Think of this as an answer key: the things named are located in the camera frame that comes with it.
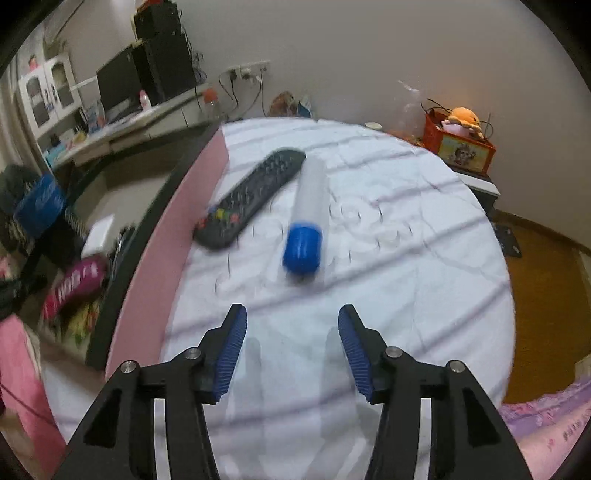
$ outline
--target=red box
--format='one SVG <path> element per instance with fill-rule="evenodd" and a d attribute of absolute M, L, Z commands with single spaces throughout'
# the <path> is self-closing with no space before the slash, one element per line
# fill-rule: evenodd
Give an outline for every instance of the red box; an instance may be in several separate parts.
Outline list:
<path fill-rule="evenodd" d="M 425 148 L 445 163 L 467 171 L 486 174 L 496 148 L 488 140 L 474 140 L 444 132 L 440 124 L 447 115 L 429 110 L 425 115 Z"/>

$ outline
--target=metal screw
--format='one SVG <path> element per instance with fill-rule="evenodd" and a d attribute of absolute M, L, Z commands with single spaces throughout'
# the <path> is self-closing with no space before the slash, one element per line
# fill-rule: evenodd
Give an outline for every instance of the metal screw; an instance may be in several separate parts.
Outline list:
<path fill-rule="evenodd" d="M 137 364 L 133 360 L 127 360 L 121 364 L 120 369 L 124 374 L 130 374 L 135 370 L 136 365 Z"/>
<path fill-rule="evenodd" d="M 201 350 L 199 348 L 197 348 L 196 346 L 193 346 L 191 348 L 187 348 L 184 351 L 184 357 L 188 360 L 195 360 L 197 358 L 199 358 L 201 356 Z"/>
<path fill-rule="evenodd" d="M 466 369 L 466 365 L 464 365 L 459 360 L 452 360 L 449 362 L 449 368 L 452 370 L 452 372 L 461 374 Z"/>
<path fill-rule="evenodd" d="M 387 346 L 386 355 L 388 355 L 390 358 L 400 358 L 402 356 L 402 349 L 398 348 L 397 346 Z"/>

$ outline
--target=remote control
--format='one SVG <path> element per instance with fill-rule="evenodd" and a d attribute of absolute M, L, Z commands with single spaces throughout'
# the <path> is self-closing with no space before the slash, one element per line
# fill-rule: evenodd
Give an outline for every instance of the remote control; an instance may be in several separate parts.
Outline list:
<path fill-rule="evenodd" d="M 305 159 L 299 150 L 273 152 L 198 221 L 193 239 L 212 250 L 228 247 L 254 214 L 296 176 Z"/>

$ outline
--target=electrical outlet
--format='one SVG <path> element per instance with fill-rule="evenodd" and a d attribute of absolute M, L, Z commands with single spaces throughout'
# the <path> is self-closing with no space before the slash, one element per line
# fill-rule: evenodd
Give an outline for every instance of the electrical outlet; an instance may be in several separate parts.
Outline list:
<path fill-rule="evenodd" d="M 253 61 L 250 63 L 235 65 L 228 68 L 228 71 L 236 72 L 236 76 L 242 78 L 245 75 L 260 75 L 261 73 L 266 73 L 269 71 L 270 65 L 270 60 Z"/>

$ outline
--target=plastic bottle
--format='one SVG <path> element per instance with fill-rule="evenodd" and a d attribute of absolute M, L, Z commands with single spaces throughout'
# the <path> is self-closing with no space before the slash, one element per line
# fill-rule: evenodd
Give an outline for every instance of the plastic bottle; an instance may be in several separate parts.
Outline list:
<path fill-rule="evenodd" d="M 213 88 L 208 88 L 203 92 L 203 113 L 210 121 L 223 116 L 222 107 L 217 100 L 217 92 Z"/>
<path fill-rule="evenodd" d="M 324 161 L 308 157 L 301 169 L 283 253 L 284 268 L 295 275 L 311 275 L 320 267 L 322 225 L 328 209 L 327 187 Z"/>

